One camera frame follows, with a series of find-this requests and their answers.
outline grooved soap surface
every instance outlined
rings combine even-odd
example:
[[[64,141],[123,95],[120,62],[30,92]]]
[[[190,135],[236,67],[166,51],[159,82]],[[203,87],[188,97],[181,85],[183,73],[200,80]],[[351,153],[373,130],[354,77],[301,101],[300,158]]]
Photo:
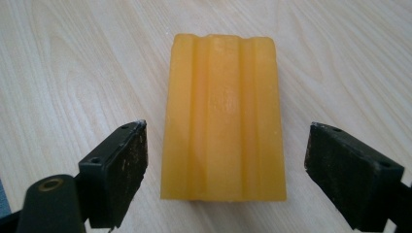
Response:
[[[163,199],[285,200],[273,41],[177,35],[163,140]]]

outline light wood grain surface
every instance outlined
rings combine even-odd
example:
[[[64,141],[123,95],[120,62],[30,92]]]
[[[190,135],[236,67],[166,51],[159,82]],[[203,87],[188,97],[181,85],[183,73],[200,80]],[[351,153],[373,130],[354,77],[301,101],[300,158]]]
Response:
[[[276,42],[287,202],[159,200],[177,33]],[[409,0],[3,0],[0,178],[17,211],[32,183],[76,175],[78,161],[113,130],[143,118],[150,165],[116,232],[352,232],[304,170],[310,123],[353,134],[405,166],[411,183],[411,74]]]

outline soap bar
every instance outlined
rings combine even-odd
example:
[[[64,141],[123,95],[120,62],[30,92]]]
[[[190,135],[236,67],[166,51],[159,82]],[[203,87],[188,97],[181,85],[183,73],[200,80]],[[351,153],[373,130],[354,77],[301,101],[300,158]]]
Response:
[[[286,200],[273,41],[177,35],[163,140],[162,199]]]

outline screw hole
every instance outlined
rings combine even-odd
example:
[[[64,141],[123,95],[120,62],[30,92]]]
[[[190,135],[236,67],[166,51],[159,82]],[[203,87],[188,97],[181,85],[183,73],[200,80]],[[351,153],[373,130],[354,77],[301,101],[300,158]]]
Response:
[[[391,167],[391,164],[389,164],[388,162],[379,162],[379,164],[381,164],[384,167]]]
[[[62,184],[63,180],[61,178],[50,179],[41,183],[39,185],[39,190],[43,192],[52,191],[60,187]]]
[[[98,158],[98,157],[93,157],[93,158],[90,160],[90,162],[92,162],[92,163],[99,163],[99,162],[100,162],[100,158]]]

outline table surface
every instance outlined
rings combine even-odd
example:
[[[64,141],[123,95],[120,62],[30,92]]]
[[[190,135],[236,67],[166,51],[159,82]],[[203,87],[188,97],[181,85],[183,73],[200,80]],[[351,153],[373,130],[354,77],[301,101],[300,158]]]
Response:
[[[276,42],[288,201],[159,199],[177,33]],[[117,232],[352,232],[305,172],[309,126],[351,133],[411,183],[411,74],[408,0],[1,1],[0,178],[17,211],[32,183],[76,175],[113,130],[143,118],[150,165]]]

